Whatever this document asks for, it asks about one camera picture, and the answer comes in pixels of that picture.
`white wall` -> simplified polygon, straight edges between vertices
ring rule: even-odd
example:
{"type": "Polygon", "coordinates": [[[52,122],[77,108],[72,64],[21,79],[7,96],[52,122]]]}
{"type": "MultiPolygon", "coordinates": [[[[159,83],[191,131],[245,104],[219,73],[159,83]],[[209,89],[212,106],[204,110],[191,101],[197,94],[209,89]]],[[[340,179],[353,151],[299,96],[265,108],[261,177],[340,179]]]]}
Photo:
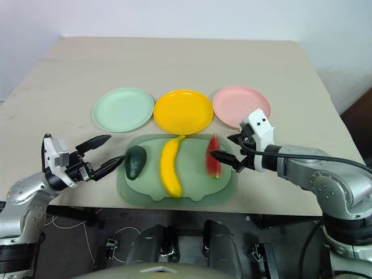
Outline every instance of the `white wall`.
{"type": "Polygon", "coordinates": [[[0,96],[60,34],[293,40],[341,113],[372,86],[371,12],[369,0],[2,0],[0,96]]]}

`green cutting board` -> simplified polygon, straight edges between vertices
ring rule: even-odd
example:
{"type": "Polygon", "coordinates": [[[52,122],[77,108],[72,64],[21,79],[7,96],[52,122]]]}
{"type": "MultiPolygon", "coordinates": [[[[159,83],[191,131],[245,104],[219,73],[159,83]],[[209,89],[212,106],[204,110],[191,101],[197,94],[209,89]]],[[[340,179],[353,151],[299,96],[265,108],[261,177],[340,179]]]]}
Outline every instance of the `green cutting board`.
{"type": "MultiPolygon", "coordinates": [[[[119,167],[117,190],[125,202],[139,206],[214,206],[227,201],[236,190],[237,174],[222,166],[218,179],[208,176],[205,152],[212,135],[191,135],[181,142],[176,156],[176,173],[183,187],[183,197],[169,197],[159,176],[160,154],[164,144],[174,138],[170,134],[143,135],[131,141],[127,148],[139,145],[146,149],[147,162],[134,181],[127,178],[124,164],[119,167]]],[[[228,143],[219,137],[220,147],[231,153],[228,143]]]]}

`yellow banana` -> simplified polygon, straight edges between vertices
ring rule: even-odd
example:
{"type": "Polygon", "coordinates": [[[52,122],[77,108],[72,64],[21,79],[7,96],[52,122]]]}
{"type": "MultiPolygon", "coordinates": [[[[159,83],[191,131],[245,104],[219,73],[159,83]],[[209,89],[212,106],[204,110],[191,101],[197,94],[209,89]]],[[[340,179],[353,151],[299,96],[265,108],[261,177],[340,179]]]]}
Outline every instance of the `yellow banana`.
{"type": "Polygon", "coordinates": [[[165,190],[173,198],[182,197],[182,186],[176,175],[174,161],[181,141],[186,136],[181,135],[177,138],[170,139],[163,147],[160,156],[160,179],[164,185],[165,190]]]}

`black cable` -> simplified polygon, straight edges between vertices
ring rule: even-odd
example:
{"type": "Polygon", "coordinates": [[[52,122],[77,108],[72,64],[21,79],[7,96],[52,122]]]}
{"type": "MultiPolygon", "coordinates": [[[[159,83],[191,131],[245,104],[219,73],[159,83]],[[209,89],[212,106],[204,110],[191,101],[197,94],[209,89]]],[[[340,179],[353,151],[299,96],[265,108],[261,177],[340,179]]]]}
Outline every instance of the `black cable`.
{"type": "Polygon", "coordinates": [[[39,253],[40,253],[40,245],[45,241],[46,238],[47,238],[47,236],[45,235],[44,232],[42,232],[40,234],[40,237],[39,237],[39,242],[37,244],[37,250],[36,250],[35,258],[34,258],[34,276],[33,276],[33,278],[35,278],[35,275],[36,275],[37,262],[38,262],[39,253]]]}
{"type": "Polygon", "coordinates": [[[362,273],[357,273],[357,272],[352,272],[352,271],[335,271],[335,276],[339,276],[339,275],[342,275],[342,274],[350,274],[350,275],[363,277],[363,278],[366,278],[366,279],[372,279],[372,277],[370,277],[368,275],[365,275],[365,274],[362,274],[362,273]]]}
{"type": "Polygon", "coordinates": [[[292,158],[292,159],[309,159],[309,160],[322,160],[322,161],[332,161],[332,162],[339,162],[344,164],[350,164],[355,167],[359,167],[369,174],[372,175],[372,169],[369,167],[357,163],[348,159],[344,158],[337,158],[337,157],[329,157],[329,156],[317,156],[317,155],[303,155],[303,154],[286,154],[286,153],[275,153],[275,152],[266,152],[266,151],[256,151],[246,146],[241,138],[238,139],[239,145],[244,148],[244,151],[248,151],[249,153],[261,156],[274,156],[278,158],[292,158]]]}
{"type": "Polygon", "coordinates": [[[309,235],[307,236],[306,240],[305,240],[305,243],[303,244],[303,247],[301,249],[301,253],[300,253],[300,259],[298,261],[298,278],[299,279],[302,279],[302,276],[303,276],[303,261],[305,259],[305,254],[306,254],[306,250],[307,250],[307,247],[309,246],[310,244],[310,241],[312,240],[313,236],[315,235],[316,231],[318,230],[318,228],[323,224],[323,220],[320,220],[314,227],[313,229],[311,230],[311,232],[309,233],[309,235]]]}
{"type": "Polygon", "coordinates": [[[45,158],[44,158],[44,138],[42,138],[42,144],[41,144],[41,171],[45,172],[45,158]]]}

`beige table surface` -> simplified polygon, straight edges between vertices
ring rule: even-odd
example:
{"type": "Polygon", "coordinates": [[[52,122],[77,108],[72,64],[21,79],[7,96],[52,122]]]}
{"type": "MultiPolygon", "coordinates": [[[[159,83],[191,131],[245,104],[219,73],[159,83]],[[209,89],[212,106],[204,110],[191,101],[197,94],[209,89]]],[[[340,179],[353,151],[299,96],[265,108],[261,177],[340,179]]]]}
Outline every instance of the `beige table surface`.
{"type": "MultiPolygon", "coordinates": [[[[333,156],[362,161],[330,96],[302,50],[289,41],[226,41],[76,37],[61,39],[0,106],[0,200],[18,179],[40,170],[42,136],[64,138],[72,151],[107,132],[92,121],[94,103],[120,87],[140,87],[155,100],[177,88],[192,88],[211,100],[228,85],[257,89],[270,101],[276,144],[320,148],[333,156]]],[[[216,116],[201,133],[235,131],[216,116]]],[[[112,134],[88,153],[100,163],[121,155],[143,134],[165,133],[151,120],[130,133],[112,134]]],[[[97,183],[80,183],[56,205],[133,208],[116,192],[113,172],[97,183]]],[[[238,191],[215,207],[172,208],[262,214],[321,214],[314,196],[267,171],[244,170],[238,191]]]]}

